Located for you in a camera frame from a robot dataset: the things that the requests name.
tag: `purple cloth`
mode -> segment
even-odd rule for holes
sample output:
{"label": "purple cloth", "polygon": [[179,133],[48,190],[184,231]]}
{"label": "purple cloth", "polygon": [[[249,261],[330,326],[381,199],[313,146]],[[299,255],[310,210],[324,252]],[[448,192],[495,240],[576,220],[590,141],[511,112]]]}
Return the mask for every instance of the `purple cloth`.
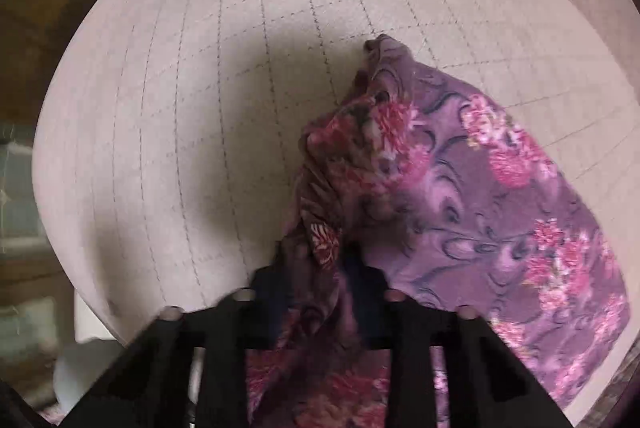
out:
{"label": "purple cloth", "polygon": [[[382,426],[389,354],[362,349],[340,248],[423,305],[472,305],[562,407],[629,318],[594,216],[487,96],[381,35],[330,115],[306,127],[282,252],[294,283],[278,350],[248,357],[256,426]],[[446,375],[434,351],[438,420]]]}

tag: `white surface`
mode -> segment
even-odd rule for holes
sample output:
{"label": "white surface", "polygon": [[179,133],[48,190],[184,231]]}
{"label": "white surface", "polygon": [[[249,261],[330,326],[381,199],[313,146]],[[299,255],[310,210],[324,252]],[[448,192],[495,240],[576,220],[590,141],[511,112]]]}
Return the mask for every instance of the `white surface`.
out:
{"label": "white surface", "polygon": [[[114,332],[132,338],[165,304],[212,304],[269,261],[300,128],[383,31],[532,131],[602,221],[638,303],[639,107],[568,0],[98,0],[47,93],[33,176],[56,254]],[[634,306],[571,420],[637,331]]]}
{"label": "white surface", "polygon": [[[637,54],[638,43],[640,43],[640,14],[632,0],[571,0],[571,2],[580,9],[580,12],[602,37],[604,43],[611,51],[611,54],[624,70],[627,80],[631,86],[635,88],[636,98],[640,98],[640,56]],[[629,165],[629,159],[632,158],[631,153],[624,153],[620,151],[619,147],[614,149],[612,153],[614,155],[613,158],[608,160],[609,166],[615,166],[617,163],[622,163],[623,167]],[[600,171],[600,175],[593,173],[593,170]],[[607,173],[609,173],[609,168],[607,168],[606,163],[601,163],[599,166],[594,167],[593,170],[589,173],[585,173],[582,177],[580,182],[580,185],[582,185],[581,189],[582,191],[586,190],[587,192],[592,191],[595,195],[603,195],[602,185],[606,183],[606,176]],[[620,172],[613,173],[609,184],[613,184],[619,173]],[[634,170],[634,168],[630,166],[630,168],[623,173],[625,173],[625,178],[628,177],[629,182],[622,180],[622,182],[613,186],[615,188],[622,184],[622,188],[616,192],[617,194],[614,193],[613,195],[609,195],[610,199],[617,200],[622,198],[621,195],[625,191],[623,188],[626,184],[630,184],[632,187],[637,187],[638,169],[636,168]],[[630,202],[631,199],[633,199],[633,193],[626,196],[626,202]],[[637,204],[635,208],[632,205],[629,212],[637,216]],[[610,215],[606,212],[599,213],[598,216],[605,223],[609,222],[618,224],[617,231],[615,232],[616,238],[620,243],[622,243],[623,240],[621,237],[626,236],[626,241],[628,242],[628,251],[625,251],[624,253],[628,253],[628,255],[633,256],[635,252],[638,252],[638,249],[634,249],[632,245],[635,241],[634,227],[628,220],[621,221],[616,215]],[[637,271],[630,270],[630,265],[635,264],[633,261],[626,263],[626,282],[630,287],[629,297],[633,303],[637,304],[640,301],[637,287],[638,273]],[[635,289],[635,295],[631,294],[633,289]],[[640,329],[640,324],[638,321],[638,315],[636,314],[632,316],[631,324],[622,334],[609,359],[605,361],[596,374],[593,375],[591,381],[582,389],[579,396],[580,400],[575,400],[574,403],[572,403],[568,410],[571,418],[580,419],[587,413],[590,405],[594,403],[602,392],[602,383],[607,381],[609,376],[616,371],[617,366],[620,364],[620,361],[624,357],[628,347],[635,340],[635,337],[638,334],[638,329]]]}
{"label": "white surface", "polygon": [[107,327],[92,312],[89,306],[76,292],[74,293],[74,334],[76,342],[83,343],[93,338],[112,340],[114,337]]}

